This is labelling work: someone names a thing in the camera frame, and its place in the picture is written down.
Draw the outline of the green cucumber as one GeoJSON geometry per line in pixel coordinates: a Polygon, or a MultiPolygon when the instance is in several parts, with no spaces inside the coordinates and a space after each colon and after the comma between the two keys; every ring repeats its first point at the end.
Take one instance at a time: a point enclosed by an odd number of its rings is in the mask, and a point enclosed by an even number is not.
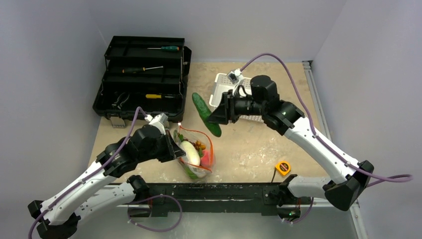
{"type": "Polygon", "coordinates": [[[218,124],[216,123],[210,123],[207,121],[208,117],[211,115],[211,111],[208,108],[207,104],[203,100],[203,98],[196,92],[192,93],[192,100],[194,103],[194,106],[199,114],[199,117],[203,121],[206,128],[210,131],[211,134],[213,134],[216,137],[221,137],[222,131],[218,124]]]}

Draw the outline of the white radish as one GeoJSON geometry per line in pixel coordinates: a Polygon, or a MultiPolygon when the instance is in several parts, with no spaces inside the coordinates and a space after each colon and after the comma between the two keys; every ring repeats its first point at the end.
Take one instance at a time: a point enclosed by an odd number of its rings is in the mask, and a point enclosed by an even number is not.
{"type": "Polygon", "coordinates": [[[193,143],[186,139],[182,134],[178,134],[178,139],[181,142],[180,148],[186,153],[187,162],[194,166],[199,166],[201,158],[193,143]]]}

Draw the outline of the clear orange zip bag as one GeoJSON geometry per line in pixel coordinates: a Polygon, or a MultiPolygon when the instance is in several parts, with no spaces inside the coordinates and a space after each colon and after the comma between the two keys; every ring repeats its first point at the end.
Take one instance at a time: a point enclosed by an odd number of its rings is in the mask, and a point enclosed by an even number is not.
{"type": "Polygon", "coordinates": [[[202,131],[188,129],[178,123],[173,140],[185,152],[178,158],[187,176],[194,182],[203,181],[212,174],[215,153],[211,138],[202,131]]]}

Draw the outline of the pink peach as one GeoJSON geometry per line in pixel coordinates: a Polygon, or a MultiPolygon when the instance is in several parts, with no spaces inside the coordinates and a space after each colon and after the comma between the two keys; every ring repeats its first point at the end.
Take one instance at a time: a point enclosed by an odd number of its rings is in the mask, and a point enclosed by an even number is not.
{"type": "Polygon", "coordinates": [[[202,167],[206,167],[206,168],[210,168],[212,163],[211,163],[211,153],[208,150],[203,150],[202,151],[203,156],[201,157],[201,166],[202,167]]]}

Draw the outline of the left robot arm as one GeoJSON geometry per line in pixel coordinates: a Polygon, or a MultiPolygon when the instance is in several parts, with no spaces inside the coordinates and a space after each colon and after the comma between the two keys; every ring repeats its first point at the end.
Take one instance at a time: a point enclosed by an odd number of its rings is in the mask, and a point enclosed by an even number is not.
{"type": "Polygon", "coordinates": [[[103,188],[138,164],[157,159],[168,162],[185,156],[162,123],[150,123],[134,130],[107,146],[77,179],[65,189],[45,201],[34,200],[28,205],[34,218],[28,238],[34,231],[42,239],[68,239],[79,224],[98,212],[123,204],[152,203],[161,198],[154,194],[144,179],[132,175],[123,184],[110,191],[103,188]]]}

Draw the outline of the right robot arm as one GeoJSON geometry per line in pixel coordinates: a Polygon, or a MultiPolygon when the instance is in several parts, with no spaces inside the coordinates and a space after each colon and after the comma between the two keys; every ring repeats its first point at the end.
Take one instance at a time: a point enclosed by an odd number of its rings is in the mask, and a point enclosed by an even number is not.
{"type": "Polygon", "coordinates": [[[232,90],[224,92],[207,121],[229,124],[237,122],[240,116],[261,116],[270,129],[298,145],[328,174],[289,176],[279,185],[279,205],[312,197],[326,199],[337,209],[347,211],[367,187],[368,174],[374,171],[374,166],[347,155],[321,135],[296,105],[280,99],[276,83],[269,76],[253,77],[250,87],[251,94],[244,97],[236,96],[232,90]]]}

